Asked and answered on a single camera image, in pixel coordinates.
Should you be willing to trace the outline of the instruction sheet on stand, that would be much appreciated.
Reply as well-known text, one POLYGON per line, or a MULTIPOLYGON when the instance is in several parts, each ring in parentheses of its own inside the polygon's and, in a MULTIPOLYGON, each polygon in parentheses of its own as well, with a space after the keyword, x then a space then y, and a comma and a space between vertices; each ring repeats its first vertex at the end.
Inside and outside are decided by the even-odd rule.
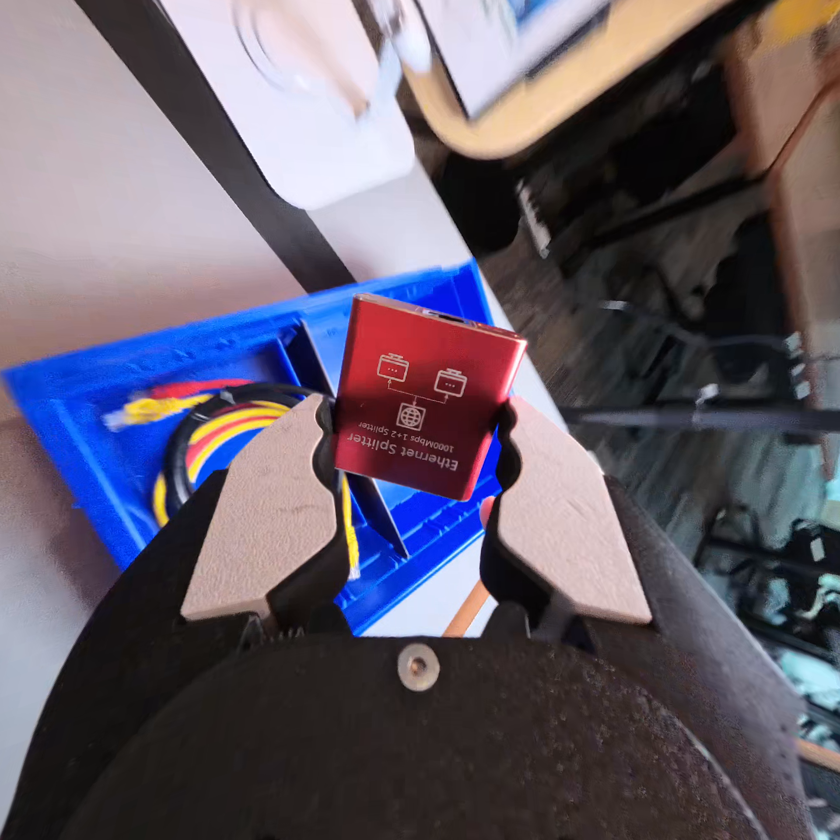
POLYGON ((535 78, 520 80, 469 120, 439 59, 406 81, 427 125, 450 150, 507 159, 556 131, 614 109, 622 96, 667 72, 691 49, 731 32, 768 2, 615 2, 605 22, 535 78))

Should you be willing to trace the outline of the red ethernet splitter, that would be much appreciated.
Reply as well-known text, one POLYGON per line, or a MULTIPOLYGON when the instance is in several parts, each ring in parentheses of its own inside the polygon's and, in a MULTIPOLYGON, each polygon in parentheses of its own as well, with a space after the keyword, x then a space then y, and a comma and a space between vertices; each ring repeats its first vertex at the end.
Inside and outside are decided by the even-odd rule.
POLYGON ((354 296, 335 398, 335 465, 469 500, 526 349, 522 336, 494 325, 354 296))

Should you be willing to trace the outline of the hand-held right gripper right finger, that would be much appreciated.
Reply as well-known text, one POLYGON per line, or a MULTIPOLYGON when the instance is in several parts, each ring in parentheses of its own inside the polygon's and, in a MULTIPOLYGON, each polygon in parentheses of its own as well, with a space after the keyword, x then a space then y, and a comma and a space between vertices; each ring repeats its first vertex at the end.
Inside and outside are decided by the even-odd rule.
POLYGON ((587 451, 519 396, 504 405, 479 575, 531 631, 574 617, 645 627, 653 614, 606 478, 587 451))

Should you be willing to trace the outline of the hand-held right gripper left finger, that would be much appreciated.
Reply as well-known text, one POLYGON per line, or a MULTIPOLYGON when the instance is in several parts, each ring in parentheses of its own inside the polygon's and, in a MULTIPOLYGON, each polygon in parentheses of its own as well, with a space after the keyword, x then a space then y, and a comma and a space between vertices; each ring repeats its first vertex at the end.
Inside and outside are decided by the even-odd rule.
POLYGON ((309 395, 234 459, 214 498, 181 510, 195 563, 181 616, 250 614, 262 623, 345 623, 335 598, 350 577, 331 405, 309 395))

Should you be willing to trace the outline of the white stand base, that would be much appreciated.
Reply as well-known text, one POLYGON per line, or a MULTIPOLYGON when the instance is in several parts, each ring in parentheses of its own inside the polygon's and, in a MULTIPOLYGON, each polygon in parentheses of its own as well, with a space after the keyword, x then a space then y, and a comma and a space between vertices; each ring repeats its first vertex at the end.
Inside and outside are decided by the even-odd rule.
POLYGON ((414 2, 163 1, 272 190, 305 211, 403 177, 413 138, 396 101, 403 68, 428 70, 414 2))

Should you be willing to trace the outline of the orange edged white table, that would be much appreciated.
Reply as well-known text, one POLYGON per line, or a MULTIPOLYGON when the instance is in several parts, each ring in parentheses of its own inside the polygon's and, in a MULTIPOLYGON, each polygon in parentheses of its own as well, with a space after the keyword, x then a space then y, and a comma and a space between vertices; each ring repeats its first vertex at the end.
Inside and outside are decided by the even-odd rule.
POLYGON ((488 599, 487 588, 478 581, 446 626, 442 637, 464 637, 488 599))

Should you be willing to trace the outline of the blue plastic bin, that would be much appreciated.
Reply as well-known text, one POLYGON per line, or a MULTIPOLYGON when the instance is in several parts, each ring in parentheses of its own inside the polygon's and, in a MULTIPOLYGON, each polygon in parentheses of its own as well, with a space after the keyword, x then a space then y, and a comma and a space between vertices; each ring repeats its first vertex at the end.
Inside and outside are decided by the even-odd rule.
MULTIPOLYGON (((348 332, 349 286, 101 344, 3 372, 18 408, 58 468, 115 563, 126 570, 159 531, 151 507, 169 437, 180 416, 109 430, 104 417, 157 385, 225 376, 302 385, 287 345, 310 323, 339 383, 348 332)), ((498 493, 496 440, 465 502, 378 485, 410 556, 404 560, 364 519, 355 501, 361 576, 337 603, 360 635, 480 537, 479 506, 498 493)))

